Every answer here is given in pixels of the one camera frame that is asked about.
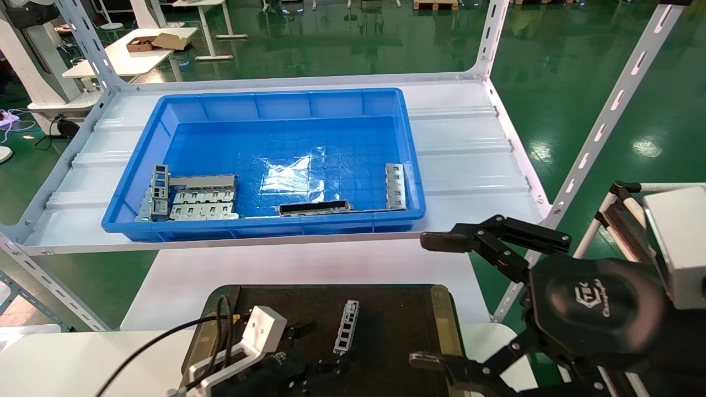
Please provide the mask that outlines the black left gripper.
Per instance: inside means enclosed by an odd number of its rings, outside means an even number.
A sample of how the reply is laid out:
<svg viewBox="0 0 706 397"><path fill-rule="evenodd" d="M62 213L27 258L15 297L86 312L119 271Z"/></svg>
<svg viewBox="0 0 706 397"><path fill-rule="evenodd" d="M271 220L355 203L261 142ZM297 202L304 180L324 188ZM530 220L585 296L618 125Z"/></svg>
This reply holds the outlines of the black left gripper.
<svg viewBox="0 0 706 397"><path fill-rule="evenodd" d="M297 340L316 329L315 321L288 323L285 340ZM244 372L217 384L213 396L285 396L295 389L307 372L307 387L317 387L345 374L345 357L309 364L295 355L268 355Z"/></svg>

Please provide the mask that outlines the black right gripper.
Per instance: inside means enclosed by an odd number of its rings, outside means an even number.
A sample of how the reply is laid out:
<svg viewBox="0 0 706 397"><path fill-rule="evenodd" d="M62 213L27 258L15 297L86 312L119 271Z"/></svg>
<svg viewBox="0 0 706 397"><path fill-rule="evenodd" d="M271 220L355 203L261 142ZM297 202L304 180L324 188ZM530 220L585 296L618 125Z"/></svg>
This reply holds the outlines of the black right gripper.
<svg viewBox="0 0 706 397"><path fill-rule="evenodd" d="M650 266L575 259L572 238L496 214L449 232L423 232L428 251L477 252L512 282L527 282L528 329L484 362L461 355L409 354L414 368L441 372L455 390L483 396L558 396L555 387L517 391L501 379L523 355L542 350L563 367L637 374L651 396L704 395L704 310L678 309ZM510 249L549 255L529 268Z"/></svg>

